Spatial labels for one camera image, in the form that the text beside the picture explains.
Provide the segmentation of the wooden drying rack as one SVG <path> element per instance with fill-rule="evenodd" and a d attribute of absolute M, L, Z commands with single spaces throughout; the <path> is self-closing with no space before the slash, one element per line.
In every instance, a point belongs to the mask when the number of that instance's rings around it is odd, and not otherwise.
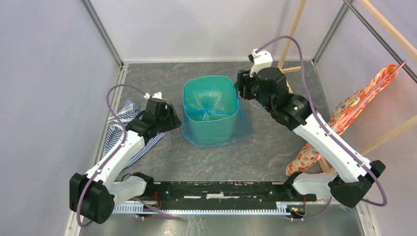
<path fill-rule="evenodd" d="M 387 64 L 406 61 L 403 70 L 344 133 L 368 158 L 387 165 L 388 176 L 417 170 L 417 3 L 414 0 L 302 0 L 291 28 L 316 66 L 332 111 L 365 87 Z"/>

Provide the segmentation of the metal slotted rail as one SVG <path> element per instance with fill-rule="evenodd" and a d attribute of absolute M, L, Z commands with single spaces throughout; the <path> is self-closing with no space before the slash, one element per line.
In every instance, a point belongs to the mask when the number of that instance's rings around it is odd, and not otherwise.
<path fill-rule="evenodd" d="M 127 201 L 120 204 L 111 211 L 111 214 L 135 214 L 135 215 L 284 215 L 290 216 L 294 213 L 303 216 L 305 206 L 275 204 L 271 209 L 158 209 L 151 210 L 138 201 Z"/>

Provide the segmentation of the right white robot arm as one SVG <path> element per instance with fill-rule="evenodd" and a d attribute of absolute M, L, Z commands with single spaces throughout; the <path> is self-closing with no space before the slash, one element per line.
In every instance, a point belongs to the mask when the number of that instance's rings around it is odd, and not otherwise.
<path fill-rule="evenodd" d="M 275 67 L 251 73 L 241 70 L 235 83 L 237 94 L 246 100 L 255 99 L 279 124 L 287 127 L 311 144 L 335 168 L 334 173 L 291 174 L 285 181 L 284 195 L 291 201 L 302 195 L 327 195 L 346 207 L 359 202 L 373 184 L 381 188 L 378 178 L 385 170 L 380 160 L 370 161 L 350 147 L 301 95 L 289 91 L 285 75 Z"/>

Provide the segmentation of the blue white striped cloth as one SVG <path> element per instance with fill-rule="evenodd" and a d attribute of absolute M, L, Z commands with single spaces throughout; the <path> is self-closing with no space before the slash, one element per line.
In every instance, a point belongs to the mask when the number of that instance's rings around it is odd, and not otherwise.
<path fill-rule="evenodd" d="M 117 116 L 122 121 L 124 126 L 132 121 L 142 110 L 139 108 L 138 104 L 131 100 L 127 100 L 123 105 L 122 109 L 117 113 Z M 107 119 L 107 124 L 109 125 L 104 151 L 107 154 L 122 138 L 123 131 L 120 123 L 114 117 L 109 117 Z M 151 149 L 166 135 L 166 132 L 158 133 L 154 138 L 150 139 L 149 142 L 142 149 L 138 150 L 122 168 L 122 172 L 128 167 L 135 164 L 142 157 L 144 157 Z"/>

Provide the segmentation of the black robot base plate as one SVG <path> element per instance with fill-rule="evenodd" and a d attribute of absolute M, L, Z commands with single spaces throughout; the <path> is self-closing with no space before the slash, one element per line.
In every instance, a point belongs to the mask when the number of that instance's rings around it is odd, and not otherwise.
<path fill-rule="evenodd" d="M 282 182 L 272 181 L 161 181 L 146 187 L 139 198 L 156 200 L 163 210 L 258 210 L 274 209 L 276 203 L 317 200 L 301 195 Z"/>

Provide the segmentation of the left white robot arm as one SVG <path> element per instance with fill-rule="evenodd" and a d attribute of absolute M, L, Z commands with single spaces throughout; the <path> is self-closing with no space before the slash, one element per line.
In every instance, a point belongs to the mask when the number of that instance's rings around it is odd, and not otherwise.
<path fill-rule="evenodd" d="M 130 176 L 115 182 L 129 160 L 150 143 L 157 134 L 179 128 L 181 121 L 172 104 L 152 97 L 146 109 L 127 125 L 122 126 L 122 137 L 98 164 L 85 174 L 75 173 L 69 180 L 69 208 L 81 217 L 102 224 L 116 206 L 134 198 L 149 200 L 154 196 L 151 177 Z"/>

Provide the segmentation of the orange floral patterned cloth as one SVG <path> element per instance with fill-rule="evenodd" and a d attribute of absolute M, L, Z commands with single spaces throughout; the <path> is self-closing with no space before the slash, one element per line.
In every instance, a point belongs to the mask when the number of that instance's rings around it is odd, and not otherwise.
<path fill-rule="evenodd" d="M 339 103 L 332 112 L 328 125 L 339 136 L 342 135 L 369 102 L 395 78 L 404 65 L 404 63 L 389 64 L 381 69 L 367 86 Z M 321 158 L 322 155 L 310 143 L 307 143 L 295 159 L 287 165 L 286 175 L 305 172 Z"/>

